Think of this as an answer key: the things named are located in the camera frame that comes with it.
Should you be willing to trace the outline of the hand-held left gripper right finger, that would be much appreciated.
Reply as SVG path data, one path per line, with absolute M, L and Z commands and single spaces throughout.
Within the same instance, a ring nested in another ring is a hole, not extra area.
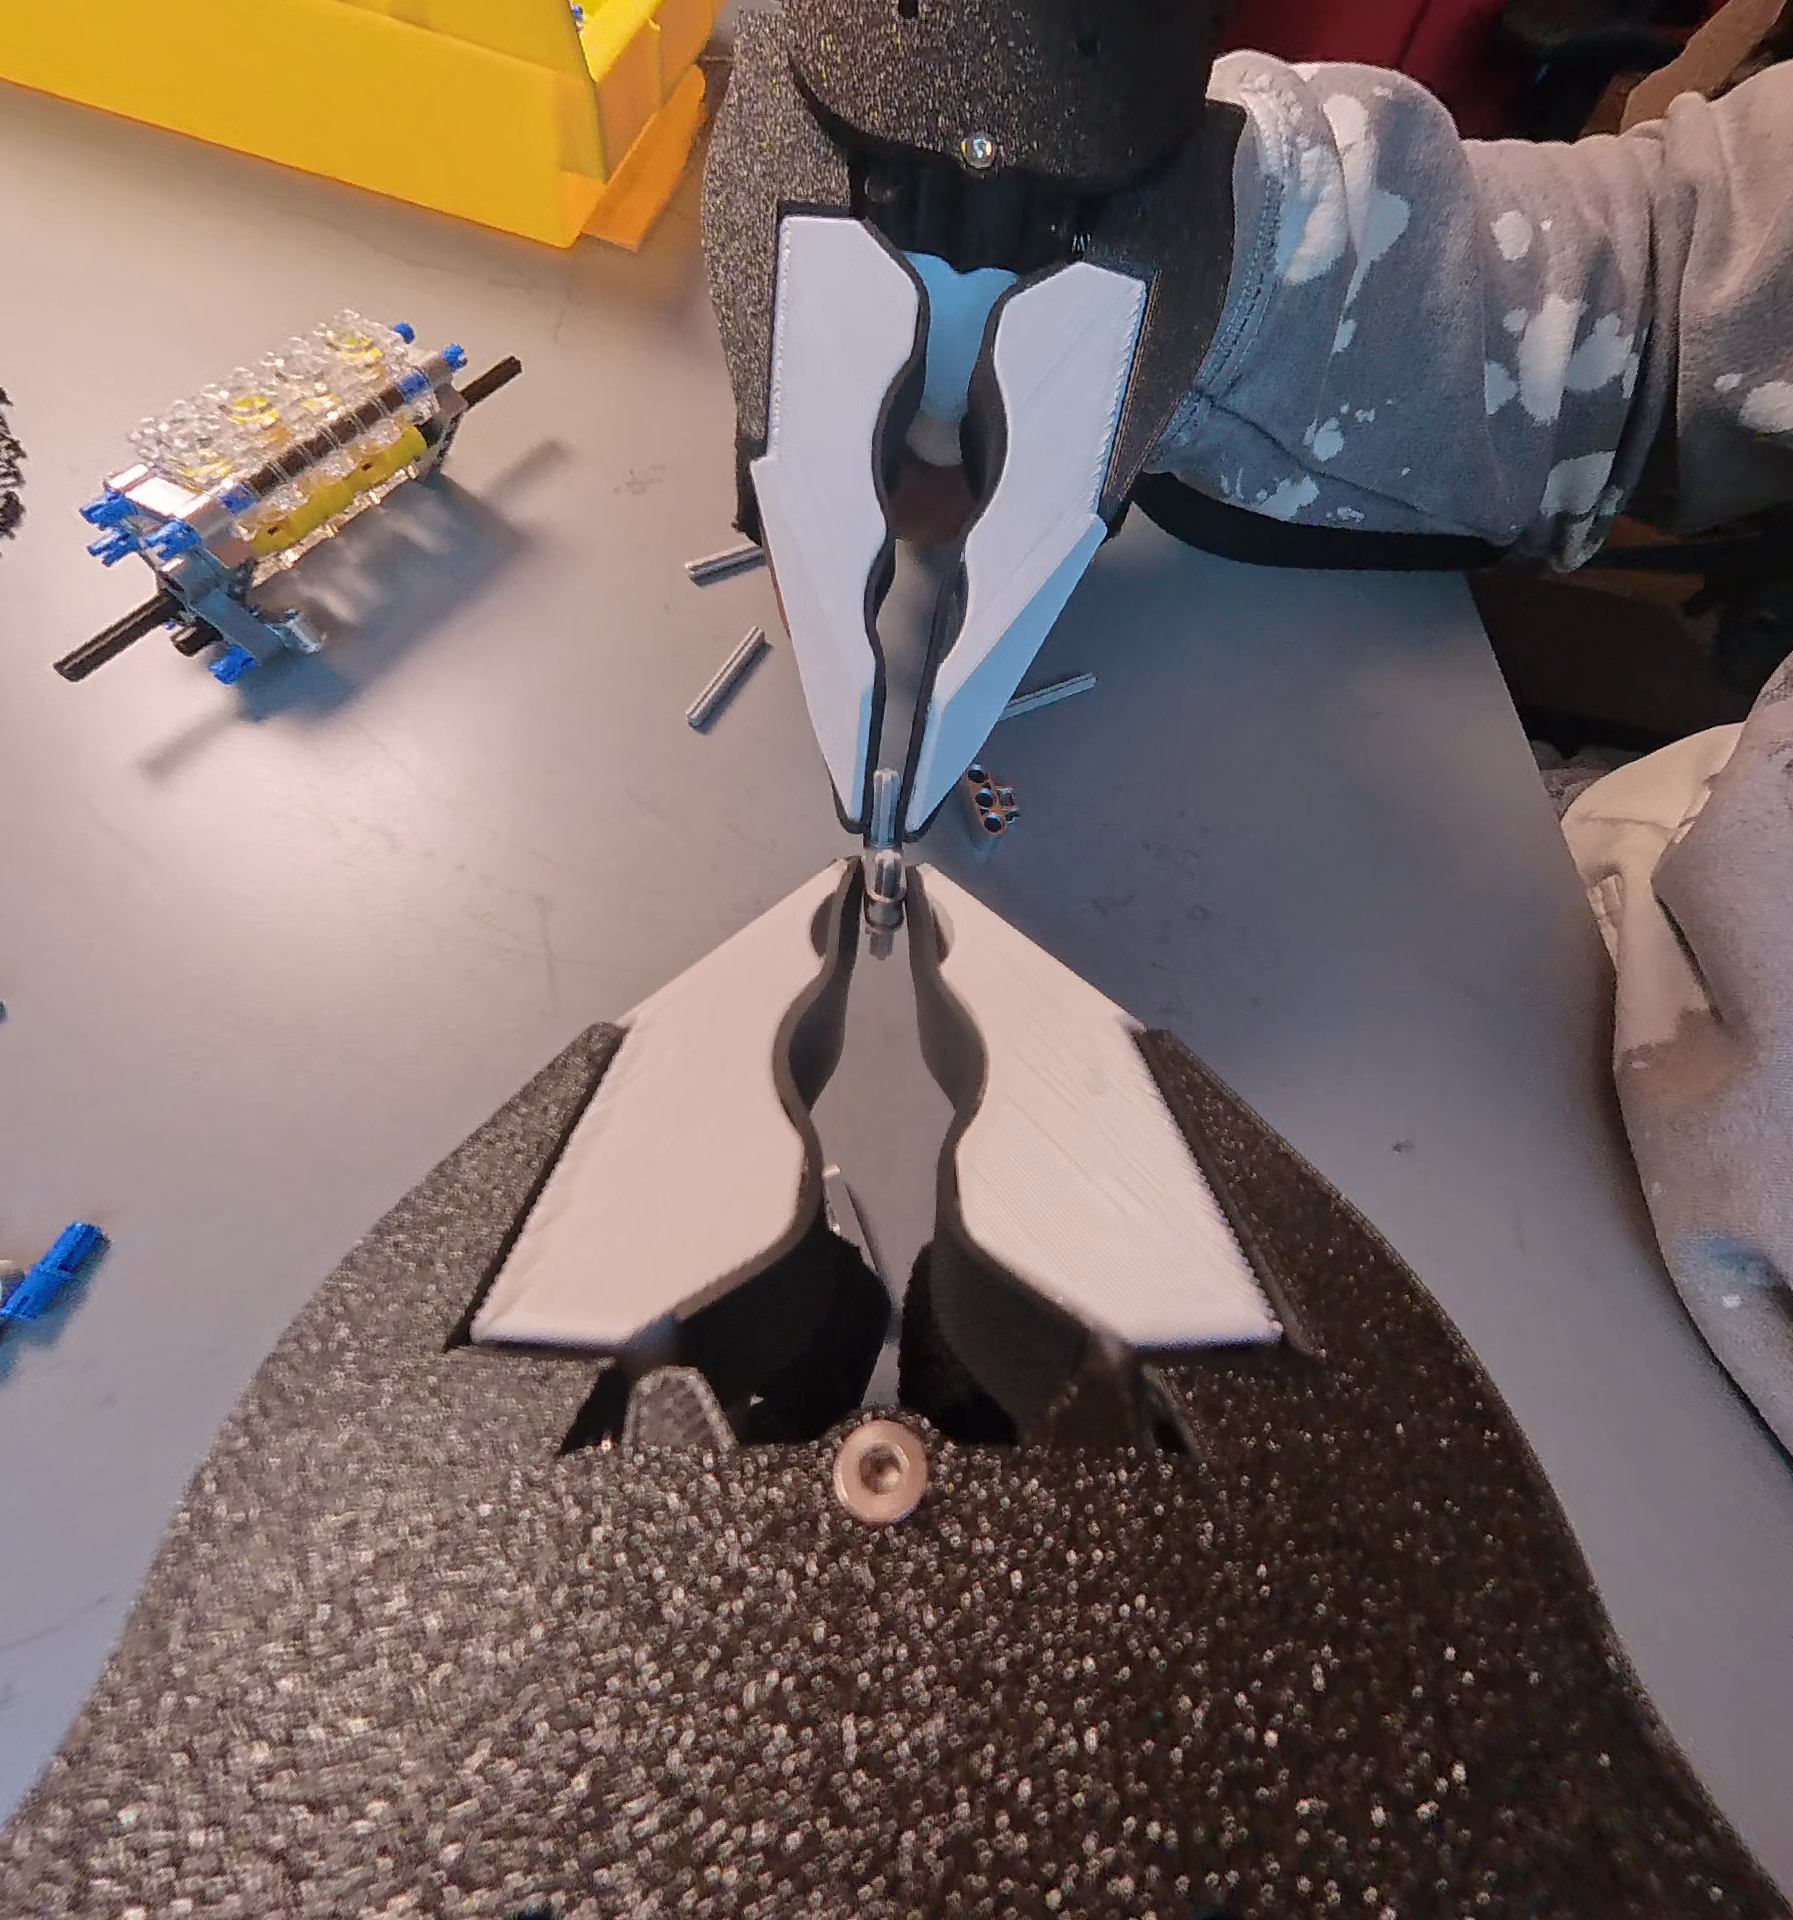
M 908 871 L 908 953 L 975 1251 L 1137 1349 L 1278 1339 L 1134 1015 L 934 868 Z

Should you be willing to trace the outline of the grey desk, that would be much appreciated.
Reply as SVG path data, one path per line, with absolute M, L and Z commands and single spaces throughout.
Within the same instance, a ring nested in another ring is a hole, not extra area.
M 78 517 L 126 430 L 354 305 L 523 377 L 222 688 Z M 345 1247 L 593 1019 L 843 848 L 778 639 L 683 710 L 756 576 L 695 186 L 554 251 L 0 86 L 0 1254 L 101 1224 L 0 1346 L 0 1824 L 172 1503 Z M 929 856 L 1173 1030 L 1410 1259 L 1564 1500 L 1610 1617 L 1793 1900 L 1793 1468 L 1657 1259 L 1604 952 L 1458 577 L 1257 571 L 1134 520 L 1009 724 L 1023 819 Z

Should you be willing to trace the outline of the long yellow plastic bin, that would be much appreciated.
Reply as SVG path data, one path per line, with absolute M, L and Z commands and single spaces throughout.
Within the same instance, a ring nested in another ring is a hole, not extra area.
M 0 2 L 0 77 L 555 248 L 635 248 L 711 2 Z

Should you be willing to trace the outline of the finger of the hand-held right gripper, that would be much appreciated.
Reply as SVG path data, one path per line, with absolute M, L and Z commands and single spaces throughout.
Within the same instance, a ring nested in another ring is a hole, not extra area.
M 929 299 L 908 260 L 848 214 L 778 224 L 764 550 L 840 816 L 861 827 L 883 668 L 874 607 L 893 554 L 881 442 L 920 392 Z
M 1106 534 L 1101 496 L 1145 304 L 1139 277 L 1064 266 L 990 316 L 969 413 L 984 491 L 912 730 L 906 835 L 979 756 Z

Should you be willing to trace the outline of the red chair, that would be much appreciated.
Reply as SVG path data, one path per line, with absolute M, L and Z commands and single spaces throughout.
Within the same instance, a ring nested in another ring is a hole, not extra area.
M 1515 79 L 1500 2 L 1235 2 L 1221 45 L 1300 62 L 1400 72 L 1456 113 L 1493 108 Z

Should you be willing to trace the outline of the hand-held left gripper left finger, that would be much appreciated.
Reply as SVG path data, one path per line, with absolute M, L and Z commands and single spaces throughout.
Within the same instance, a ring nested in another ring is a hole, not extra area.
M 811 1225 L 811 1103 L 840 1058 L 860 870 L 834 862 L 635 1004 L 470 1322 L 620 1352 Z

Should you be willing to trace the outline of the clear toy engine block assembly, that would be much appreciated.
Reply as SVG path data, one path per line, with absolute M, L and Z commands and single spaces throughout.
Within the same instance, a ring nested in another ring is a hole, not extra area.
M 459 382 L 465 360 L 455 343 L 426 350 L 412 325 L 343 307 L 140 421 L 138 459 L 81 515 L 98 529 L 89 554 L 142 559 L 153 594 L 54 672 L 81 682 L 155 628 L 172 629 L 178 653 L 207 653 L 220 683 L 278 653 L 318 651 L 309 617 L 260 603 L 260 588 L 427 475 L 461 415 L 522 372 L 504 356 Z

